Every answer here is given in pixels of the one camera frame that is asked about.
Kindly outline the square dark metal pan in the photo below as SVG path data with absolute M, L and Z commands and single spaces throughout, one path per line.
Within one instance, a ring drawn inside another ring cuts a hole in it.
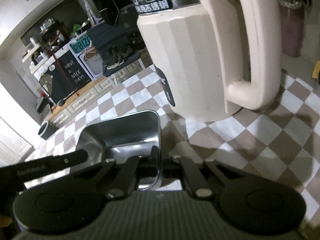
M 155 111 L 144 110 L 91 124 L 80 133 L 76 149 L 84 149 L 88 160 L 72 167 L 71 173 L 107 159 L 123 164 L 132 156 L 147 156 L 155 170 L 138 179 L 138 189 L 157 190 L 161 185 L 161 120 Z

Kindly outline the black round cup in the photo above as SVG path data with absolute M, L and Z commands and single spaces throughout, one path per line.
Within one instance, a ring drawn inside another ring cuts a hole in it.
M 40 136 L 42 139 L 47 140 L 49 137 L 51 137 L 58 128 L 52 124 L 51 122 L 45 121 L 39 131 L 38 131 L 38 136 Z

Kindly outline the low wooden drawer cabinet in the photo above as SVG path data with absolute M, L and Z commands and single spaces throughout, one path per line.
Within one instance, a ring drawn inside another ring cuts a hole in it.
M 112 74 L 110 77 L 100 77 L 96 81 L 91 81 L 82 89 L 72 94 L 63 106 L 57 106 L 52 114 L 48 115 L 45 120 L 61 127 L 69 120 L 74 118 L 78 113 L 91 105 L 95 100 L 118 87 L 122 82 L 144 69 L 144 63 L 138 59 L 123 69 Z

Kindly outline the black nice day sign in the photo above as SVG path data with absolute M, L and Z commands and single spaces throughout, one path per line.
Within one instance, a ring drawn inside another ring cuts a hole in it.
M 51 98 L 58 103 L 91 82 L 91 78 L 70 50 L 60 56 L 55 53 L 55 57 L 55 68 L 46 73 L 52 76 Z

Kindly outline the teal license plate sign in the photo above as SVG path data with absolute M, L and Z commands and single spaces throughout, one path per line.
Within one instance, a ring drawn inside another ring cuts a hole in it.
M 70 48 L 75 54 L 81 53 L 87 47 L 90 47 L 90 46 L 91 46 L 91 39 L 87 34 L 77 38 L 75 42 L 70 44 Z

